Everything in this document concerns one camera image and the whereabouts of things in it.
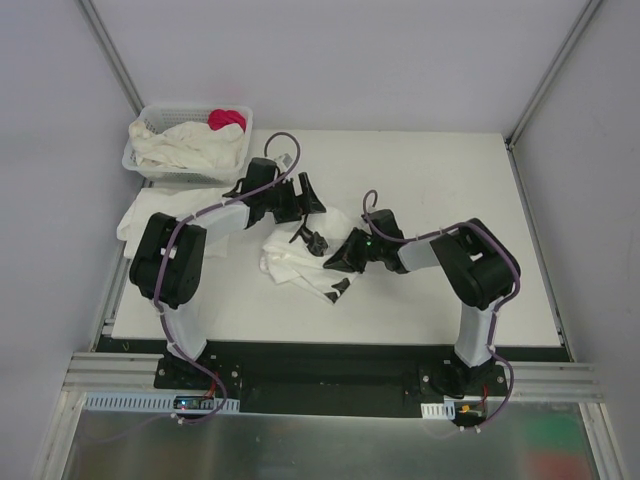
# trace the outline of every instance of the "white laundry basket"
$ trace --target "white laundry basket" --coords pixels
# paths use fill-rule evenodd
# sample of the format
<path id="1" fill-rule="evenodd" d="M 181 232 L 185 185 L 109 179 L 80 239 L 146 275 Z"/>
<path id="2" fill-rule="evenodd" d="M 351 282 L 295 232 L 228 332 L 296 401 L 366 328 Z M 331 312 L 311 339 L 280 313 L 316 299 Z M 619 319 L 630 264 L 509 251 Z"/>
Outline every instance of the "white laundry basket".
<path id="1" fill-rule="evenodd" d="M 140 166 L 136 164 L 136 156 L 130 140 L 127 141 L 127 145 L 124 147 L 122 166 L 127 170 L 138 172 L 154 182 L 212 183 L 221 185 L 235 183 L 240 178 L 249 150 L 249 140 L 251 139 L 251 128 L 253 126 L 253 112 L 249 107 L 234 105 L 150 105 L 142 109 L 138 120 L 142 120 L 149 130 L 157 134 L 184 122 L 207 123 L 211 111 L 218 108 L 236 110 L 247 121 L 247 128 L 244 132 L 244 140 L 240 150 L 239 158 L 241 161 L 238 162 L 235 168 L 195 169 Z"/>

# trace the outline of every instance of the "white cloth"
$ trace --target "white cloth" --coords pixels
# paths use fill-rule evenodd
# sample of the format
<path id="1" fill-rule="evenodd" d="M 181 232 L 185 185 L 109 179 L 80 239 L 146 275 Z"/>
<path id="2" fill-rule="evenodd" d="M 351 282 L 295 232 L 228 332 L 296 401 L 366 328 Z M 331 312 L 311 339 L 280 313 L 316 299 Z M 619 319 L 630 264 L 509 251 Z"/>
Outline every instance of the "white cloth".
<path id="1" fill-rule="evenodd" d="M 149 218 L 154 213 L 166 213 L 173 217 L 184 218 L 198 210 L 218 203 L 228 189 L 202 188 L 193 190 L 173 190 L 170 188 L 143 188 L 135 201 L 122 217 L 116 236 L 127 242 L 124 257 L 133 258 L 138 250 Z M 226 257 L 228 238 L 225 237 L 204 250 L 205 257 Z"/>
<path id="2" fill-rule="evenodd" d="M 138 165 L 233 169 L 242 161 L 244 131 L 237 123 L 211 130 L 206 123 L 185 122 L 155 135 L 136 120 L 129 138 Z"/>
<path id="3" fill-rule="evenodd" d="M 309 215 L 307 228 L 322 235 L 329 245 L 323 257 L 311 255 L 300 237 L 289 243 L 301 225 L 302 222 L 295 222 L 276 226 L 262 246 L 260 269 L 278 285 L 291 282 L 335 303 L 358 274 L 327 270 L 322 265 L 342 246 L 354 227 L 362 227 L 362 222 L 333 207 L 327 207 L 327 213 Z"/>

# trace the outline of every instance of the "cable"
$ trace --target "cable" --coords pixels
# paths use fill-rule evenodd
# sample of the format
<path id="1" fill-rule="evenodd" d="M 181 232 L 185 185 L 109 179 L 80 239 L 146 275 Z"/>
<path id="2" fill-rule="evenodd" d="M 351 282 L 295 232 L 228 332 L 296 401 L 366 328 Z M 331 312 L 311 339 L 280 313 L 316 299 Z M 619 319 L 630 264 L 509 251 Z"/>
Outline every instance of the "cable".
<path id="1" fill-rule="evenodd" d="M 479 236 L 481 236 L 482 239 L 485 242 L 487 242 L 498 253 L 498 255 L 500 255 L 502 260 L 505 262 L 505 264 L 509 268 L 509 271 L 511 272 L 511 275 L 513 276 L 514 288 L 513 288 L 513 290 L 511 291 L 511 293 L 509 295 L 504 297 L 502 300 L 500 300 L 494 306 L 494 308 L 493 308 L 493 310 L 491 312 L 491 323 L 489 325 L 489 335 L 488 335 L 488 338 L 487 338 L 487 350 L 489 350 L 489 353 L 491 354 L 491 357 L 494 360 L 496 360 L 497 362 L 500 362 L 500 363 L 504 364 L 507 367 L 507 369 L 509 370 L 509 388 L 507 389 L 507 394 L 505 395 L 504 400 L 502 400 L 502 403 L 498 406 L 498 408 L 484 422 L 482 422 L 482 424 L 484 425 L 487 422 L 492 421 L 500 412 L 502 412 L 504 410 L 504 407 L 506 406 L 507 402 L 511 398 L 511 394 L 513 393 L 513 386 L 515 384 L 513 366 L 507 360 L 505 360 L 504 358 L 502 358 L 501 356 L 499 356 L 495 352 L 495 347 L 493 347 L 493 340 L 494 340 L 494 337 L 495 337 L 496 326 L 497 326 L 497 322 L 498 322 L 498 311 L 506 303 L 508 303 L 511 300 L 513 300 L 518 295 L 518 293 L 520 293 L 520 275 L 518 274 L 518 270 L 516 269 L 516 266 L 513 264 L 513 262 L 511 261 L 511 259 L 507 255 L 507 253 L 504 251 L 504 248 L 502 248 L 500 246 L 500 244 L 498 244 L 498 242 L 496 242 L 493 238 L 491 238 L 491 236 L 489 234 L 487 234 L 484 230 L 482 230 L 480 227 L 478 227 L 477 225 L 475 225 L 473 223 L 469 223 L 469 222 L 456 223 L 456 224 L 451 225 L 450 227 L 444 228 L 442 230 L 436 230 L 436 231 L 433 231 L 433 232 L 425 233 L 425 234 L 417 236 L 415 238 L 396 238 L 396 237 L 391 237 L 391 236 L 385 234 L 384 232 L 380 231 L 380 229 L 378 227 L 376 227 L 373 224 L 373 222 L 371 221 L 371 217 L 369 216 L 369 211 L 368 211 L 368 208 L 367 208 L 367 200 L 369 199 L 369 197 L 371 195 L 374 195 L 372 206 L 375 207 L 376 204 L 378 203 L 378 192 L 376 190 L 372 189 L 372 190 L 369 190 L 367 193 L 365 193 L 364 197 L 362 198 L 362 217 L 364 218 L 365 222 L 367 222 L 367 225 L 369 225 L 369 228 L 371 229 L 371 231 L 375 232 L 376 235 L 380 236 L 381 238 L 383 238 L 385 240 L 388 240 L 390 242 L 407 244 L 407 243 L 416 242 L 416 241 L 419 241 L 419 240 L 426 240 L 426 239 L 429 239 L 429 238 L 432 238 L 432 237 L 436 237 L 438 235 L 442 235 L 442 234 L 451 232 L 452 230 L 458 230 L 458 229 L 460 229 L 462 227 L 466 227 L 466 228 L 470 228 L 475 233 L 477 233 Z"/>
<path id="2" fill-rule="evenodd" d="M 169 325 L 167 323 L 166 313 L 164 311 L 164 307 L 160 303 L 160 291 L 162 290 L 162 282 L 164 281 L 164 275 L 165 275 L 165 272 L 167 270 L 167 265 L 169 263 L 169 256 L 170 256 L 171 250 L 173 249 L 173 247 L 174 247 L 174 245 L 176 243 L 176 239 L 178 238 L 178 234 L 180 233 L 180 230 L 187 223 L 189 223 L 189 222 L 191 222 L 191 221 L 195 220 L 196 218 L 199 218 L 199 217 L 201 217 L 203 215 L 206 215 L 208 213 L 214 212 L 214 211 L 216 211 L 216 210 L 218 210 L 220 208 L 224 208 L 225 205 L 233 205 L 235 203 L 242 202 L 243 200 L 246 200 L 247 198 L 252 197 L 253 195 L 257 195 L 259 193 L 262 193 L 262 192 L 270 189 L 271 187 L 277 185 L 278 183 L 282 182 L 284 179 L 287 178 L 287 176 L 289 176 L 291 174 L 291 172 L 296 168 L 296 166 L 298 165 L 298 162 L 300 161 L 301 147 L 300 147 L 300 143 L 298 142 L 296 137 L 294 137 L 293 135 L 291 135 L 290 133 L 287 133 L 287 132 L 276 132 L 276 133 L 274 133 L 273 135 L 271 135 L 267 139 L 267 141 L 264 144 L 264 156 L 268 157 L 269 145 L 271 144 L 273 139 L 275 139 L 277 137 L 280 137 L 280 136 L 284 136 L 284 137 L 289 138 L 296 146 L 296 157 L 293 160 L 293 163 L 291 164 L 291 166 L 283 174 L 279 175 L 273 181 L 267 183 L 266 185 L 258 187 L 258 188 L 254 189 L 254 190 L 251 190 L 250 192 L 247 192 L 245 194 L 239 195 L 237 197 L 231 198 L 228 201 L 219 202 L 219 203 L 216 203 L 214 205 L 210 205 L 208 207 L 205 207 L 205 208 L 203 208 L 201 210 L 198 210 L 195 214 L 189 215 L 188 217 L 182 219 L 175 226 L 175 228 L 173 229 L 173 232 L 171 232 L 171 236 L 169 237 L 169 241 L 167 242 L 167 245 L 165 247 L 165 253 L 164 253 L 163 257 L 162 257 L 162 262 L 160 263 L 160 269 L 158 271 L 158 278 L 156 280 L 156 286 L 155 286 L 155 290 L 154 290 L 154 294 L 153 294 L 153 305 L 155 306 L 156 310 L 160 314 L 160 323 L 162 325 L 162 330 L 163 330 L 165 336 L 167 337 L 167 340 L 169 341 L 169 343 L 173 344 L 173 348 L 175 349 L 176 353 L 178 353 L 178 355 L 180 355 L 191 366 L 193 366 L 194 368 L 197 368 L 198 370 L 200 370 L 201 372 L 203 372 L 207 376 L 211 377 L 211 379 L 218 385 L 218 387 L 220 387 L 220 390 L 222 391 L 222 396 L 223 396 L 222 402 L 216 408 L 214 408 L 213 410 L 208 412 L 206 415 L 204 415 L 203 417 L 200 417 L 198 419 L 182 419 L 182 421 L 184 423 L 188 423 L 188 424 L 200 423 L 200 422 L 203 422 L 206 419 L 210 418 L 212 415 L 215 415 L 217 412 L 219 412 L 224 407 L 225 403 L 227 402 L 227 390 L 226 390 L 224 384 L 222 383 L 222 381 L 218 378 L 218 376 L 215 373 L 211 372 L 209 369 L 203 367 L 202 365 L 197 363 L 195 360 L 191 359 L 184 352 L 184 350 L 182 350 L 182 348 L 176 343 L 175 338 L 173 337 L 173 335 L 171 334 L 171 331 L 169 330 Z"/>

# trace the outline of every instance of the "purple cable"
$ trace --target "purple cable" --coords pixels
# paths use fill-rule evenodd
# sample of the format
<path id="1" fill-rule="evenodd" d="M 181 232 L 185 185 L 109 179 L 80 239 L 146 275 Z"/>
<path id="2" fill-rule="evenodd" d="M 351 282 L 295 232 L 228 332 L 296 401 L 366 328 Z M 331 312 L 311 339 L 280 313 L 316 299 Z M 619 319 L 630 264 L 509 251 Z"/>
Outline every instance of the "purple cable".
<path id="1" fill-rule="evenodd" d="M 222 395 L 223 395 L 223 400 L 220 403 L 220 405 L 218 405 L 215 409 L 213 409 L 211 412 L 207 413 L 205 416 L 198 418 L 196 420 L 189 420 L 189 419 L 185 419 L 183 421 L 185 421 L 185 423 L 188 424 L 194 424 L 194 423 L 200 423 L 205 421 L 206 419 L 210 418 L 212 415 L 215 415 L 217 412 L 219 412 L 225 405 L 225 403 L 227 402 L 227 390 L 224 386 L 224 384 L 222 383 L 222 381 L 218 378 L 218 376 L 213 373 L 212 371 L 210 371 L 209 369 L 203 367 L 202 365 L 198 364 L 197 362 L 195 362 L 193 359 L 189 358 L 189 356 L 182 350 L 182 348 L 180 348 L 180 346 L 176 343 L 175 338 L 173 337 L 173 335 L 171 334 L 171 331 L 169 330 L 169 326 L 167 324 L 167 317 L 164 311 L 164 308 L 162 306 L 162 304 L 160 303 L 160 291 L 162 289 L 162 282 L 164 281 L 164 275 L 165 272 L 167 270 L 167 265 L 169 263 L 169 255 L 171 253 L 171 250 L 173 249 L 173 246 L 176 243 L 176 239 L 178 238 L 178 234 L 180 233 L 180 230 L 182 229 L 182 227 L 184 227 L 187 223 L 195 220 L 196 218 L 199 218 L 203 215 L 206 215 L 208 213 L 214 212 L 220 208 L 224 208 L 225 205 L 233 205 L 235 203 L 241 202 L 253 195 L 257 195 L 259 193 L 264 192 L 265 190 L 270 189 L 271 187 L 277 185 L 278 183 L 282 182 L 284 179 L 286 179 L 291 172 L 296 168 L 296 166 L 298 165 L 298 162 L 300 160 L 300 151 L 301 151 L 301 147 L 300 147 L 300 143 L 298 142 L 298 140 L 296 139 L 296 137 L 294 137 L 293 135 L 291 135 L 290 133 L 287 132 L 276 132 L 273 135 L 271 135 L 266 143 L 264 144 L 264 156 L 268 157 L 267 152 L 269 150 L 269 145 L 271 144 L 271 142 L 273 141 L 274 138 L 280 137 L 280 136 L 284 136 L 289 138 L 291 141 L 293 141 L 293 143 L 296 146 L 296 158 L 294 159 L 293 163 L 291 164 L 291 166 L 281 175 L 279 175 L 278 177 L 276 177 L 273 181 L 267 183 L 266 185 L 263 185 L 262 187 L 256 188 L 254 190 L 251 190 L 250 192 L 247 192 L 243 195 L 239 195 L 237 197 L 231 198 L 226 202 L 219 202 L 216 203 L 214 205 L 210 205 L 208 207 L 205 207 L 201 210 L 198 210 L 195 215 L 189 215 L 188 217 L 182 219 L 173 229 L 173 232 L 171 232 L 171 236 L 169 237 L 169 241 L 167 242 L 167 246 L 165 247 L 165 253 L 162 257 L 162 262 L 160 263 L 160 269 L 158 271 L 158 278 L 156 280 L 156 287 L 155 287 L 155 291 L 153 294 L 153 305 L 156 307 L 156 309 L 158 310 L 158 312 L 160 313 L 160 323 L 162 324 L 162 330 L 164 331 L 165 336 L 167 337 L 167 340 L 169 341 L 169 343 L 173 344 L 173 347 L 175 348 L 176 352 L 185 360 L 187 361 L 189 364 L 191 364 L 193 367 L 197 368 L 198 370 L 200 370 L 201 372 L 205 373 L 206 375 L 208 375 L 209 377 L 211 377 L 213 379 L 213 381 L 220 387 L 220 389 L 222 390 Z"/>
<path id="2" fill-rule="evenodd" d="M 513 275 L 513 282 L 514 282 L 513 290 L 511 291 L 511 293 L 509 295 L 507 295 L 502 300 L 500 300 L 498 303 L 496 303 L 495 307 L 493 308 L 493 310 L 491 312 L 491 324 L 489 325 L 489 335 L 488 335 L 488 338 L 487 338 L 487 349 L 489 350 L 489 353 L 491 354 L 491 356 L 496 361 L 506 365 L 507 369 L 509 370 L 509 388 L 507 389 L 507 394 L 505 395 L 504 400 L 502 401 L 502 403 L 498 406 L 498 408 L 484 422 L 482 422 L 482 424 L 484 425 L 487 422 L 493 420 L 496 417 L 496 415 L 498 415 L 504 409 L 504 407 L 506 406 L 507 402 L 511 398 L 511 394 L 513 393 L 513 386 L 514 386 L 514 383 L 515 383 L 513 366 L 506 359 L 504 359 L 501 356 L 499 356 L 495 352 L 495 348 L 493 348 L 493 349 L 491 348 L 491 345 L 493 345 L 493 340 L 494 340 L 495 333 L 496 333 L 496 326 L 497 326 L 497 323 L 498 323 L 498 311 L 507 302 L 510 302 L 511 300 L 513 300 L 516 297 L 516 295 L 518 295 L 518 293 L 520 293 L 520 275 L 518 274 L 518 270 L 516 269 L 516 266 L 513 264 L 513 262 L 511 261 L 511 259 L 507 255 L 507 253 L 504 251 L 504 249 L 498 244 L 498 242 L 496 242 L 484 230 L 482 230 L 480 227 L 478 227 L 477 225 L 475 225 L 473 223 L 469 223 L 469 222 L 456 223 L 455 225 L 451 225 L 450 227 L 444 228 L 442 230 L 436 230 L 436 231 L 433 231 L 433 232 L 425 233 L 425 234 L 420 235 L 420 236 L 415 237 L 415 238 L 396 238 L 396 237 L 391 237 L 391 236 L 385 234 L 384 232 L 380 231 L 380 229 L 373 224 L 373 222 L 371 221 L 371 217 L 369 217 L 369 212 L 368 212 L 368 209 L 367 209 L 367 200 L 369 199 L 369 197 L 371 195 L 374 195 L 372 206 L 375 207 L 376 204 L 378 203 L 378 192 L 376 190 L 372 189 L 372 190 L 369 190 L 367 193 L 365 193 L 364 197 L 362 198 L 362 216 L 363 216 L 364 220 L 367 222 L 367 225 L 369 225 L 369 228 L 371 229 L 371 231 L 375 232 L 376 235 L 380 236 L 381 238 L 383 238 L 385 240 L 388 240 L 390 242 L 407 244 L 407 243 L 416 242 L 416 241 L 419 241 L 419 240 L 426 240 L 426 239 L 429 239 L 429 238 L 432 238 L 432 237 L 436 237 L 438 235 L 442 235 L 442 234 L 451 232 L 452 230 L 457 230 L 457 229 L 459 229 L 461 227 L 467 227 L 467 228 L 470 228 L 471 230 L 473 230 L 478 235 L 480 235 L 498 253 L 498 255 L 500 255 L 502 260 L 504 260 L 504 262 L 506 263 L 507 267 L 509 268 L 509 270 L 511 272 L 511 275 Z"/>

